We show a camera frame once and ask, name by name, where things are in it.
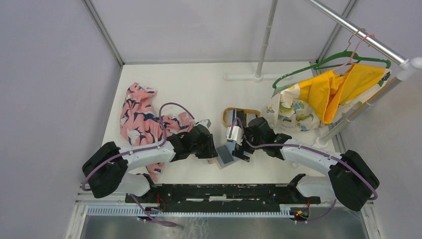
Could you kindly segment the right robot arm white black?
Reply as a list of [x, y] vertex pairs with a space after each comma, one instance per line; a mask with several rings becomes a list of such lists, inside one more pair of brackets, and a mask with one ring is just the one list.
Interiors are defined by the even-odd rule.
[[263, 150], [270, 157], [319, 172], [320, 177], [302, 176], [296, 185], [288, 188], [287, 195], [293, 203], [300, 203], [306, 197], [330, 196], [358, 212], [367, 201], [378, 199], [378, 178], [353, 150], [338, 153], [303, 144], [290, 135], [275, 133], [263, 117], [253, 119], [247, 127], [236, 118], [227, 128], [226, 137], [236, 143], [235, 157]]

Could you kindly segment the black VIP credit card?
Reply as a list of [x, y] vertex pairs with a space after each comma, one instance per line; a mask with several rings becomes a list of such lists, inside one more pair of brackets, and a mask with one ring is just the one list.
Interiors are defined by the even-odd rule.
[[220, 165], [220, 167], [224, 168], [226, 166], [229, 166], [235, 162], [233, 159], [229, 149], [226, 146], [220, 146], [216, 148], [216, 151], [218, 153], [217, 161]]

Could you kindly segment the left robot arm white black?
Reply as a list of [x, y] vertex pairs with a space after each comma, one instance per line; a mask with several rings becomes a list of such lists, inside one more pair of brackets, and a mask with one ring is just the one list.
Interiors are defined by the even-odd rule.
[[82, 189], [95, 198], [114, 192], [133, 194], [145, 203], [156, 198], [154, 182], [148, 174], [131, 171], [154, 163], [169, 163], [194, 155], [198, 159], [218, 156], [213, 136], [202, 124], [191, 131], [173, 134], [164, 143], [120, 148], [113, 141], [104, 144], [82, 166], [85, 176]]

